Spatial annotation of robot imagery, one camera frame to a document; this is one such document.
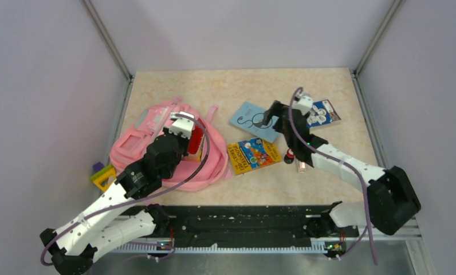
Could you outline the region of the pink student backpack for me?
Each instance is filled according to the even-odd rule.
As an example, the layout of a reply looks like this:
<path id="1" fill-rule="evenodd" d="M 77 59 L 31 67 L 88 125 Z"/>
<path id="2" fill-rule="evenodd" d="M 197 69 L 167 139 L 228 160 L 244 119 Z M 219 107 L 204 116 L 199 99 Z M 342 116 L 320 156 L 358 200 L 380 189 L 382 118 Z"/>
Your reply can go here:
<path id="1" fill-rule="evenodd" d="M 226 141 L 211 121 L 177 97 L 146 108 L 109 153 L 118 173 L 138 164 L 164 187 L 199 191 L 231 175 Z"/>

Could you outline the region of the green red-spined book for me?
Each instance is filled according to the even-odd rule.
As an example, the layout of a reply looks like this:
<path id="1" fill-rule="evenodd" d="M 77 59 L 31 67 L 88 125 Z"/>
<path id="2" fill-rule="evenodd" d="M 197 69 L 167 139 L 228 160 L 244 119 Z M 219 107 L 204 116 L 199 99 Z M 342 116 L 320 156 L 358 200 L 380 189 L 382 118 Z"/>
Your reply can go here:
<path id="1" fill-rule="evenodd" d="M 203 145 L 204 145 L 205 135 L 200 126 L 195 125 L 195 128 L 192 131 L 191 139 L 188 144 L 188 157 L 194 159 L 200 159 L 202 155 Z"/>

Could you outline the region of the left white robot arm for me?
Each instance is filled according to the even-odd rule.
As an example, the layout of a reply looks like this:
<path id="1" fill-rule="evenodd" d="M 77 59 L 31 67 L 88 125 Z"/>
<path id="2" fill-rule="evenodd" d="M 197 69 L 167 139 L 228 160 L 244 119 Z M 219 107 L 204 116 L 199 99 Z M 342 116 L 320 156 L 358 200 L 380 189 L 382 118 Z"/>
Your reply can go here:
<path id="1" fill-rule="evenodd" d="M 126 166 L 109 189 L 77 217 L 57 229 L 45 229 L 40 239 L 59 274 L 84 274 L 111 250 L 139 237 L 161 237 L 169 222 L 140 210 L 123 222 L 111 224 L 123 212 L 143 201 L 173 177 L 186 155 L 191 132 L 165 128 L 147 146 L 144 156 Z"/>

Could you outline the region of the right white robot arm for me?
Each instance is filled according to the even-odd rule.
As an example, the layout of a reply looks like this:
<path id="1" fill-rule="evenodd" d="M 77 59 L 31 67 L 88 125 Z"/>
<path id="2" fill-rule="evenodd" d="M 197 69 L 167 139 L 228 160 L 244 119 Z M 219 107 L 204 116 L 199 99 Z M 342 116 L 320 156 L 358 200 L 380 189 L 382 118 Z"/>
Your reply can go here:
<path id="1" fill-rule="evenodd" d="M 335 148 L 327 140 L 309 132 L 306 115 L 299 109 L 274 101 L 265 111 L 262 123 L 277 117 L 273 129 L 283 134 L 294 158 L 308 166 L 324 170 L 361 191 L 361 202 L 337 202 L 323 215 L 321 229 L 336 236 L 344 227 L 374 226 L 386 235 L 394 235 L 422 205 L 405 170 L 382 168 L 362 162 Z"/>

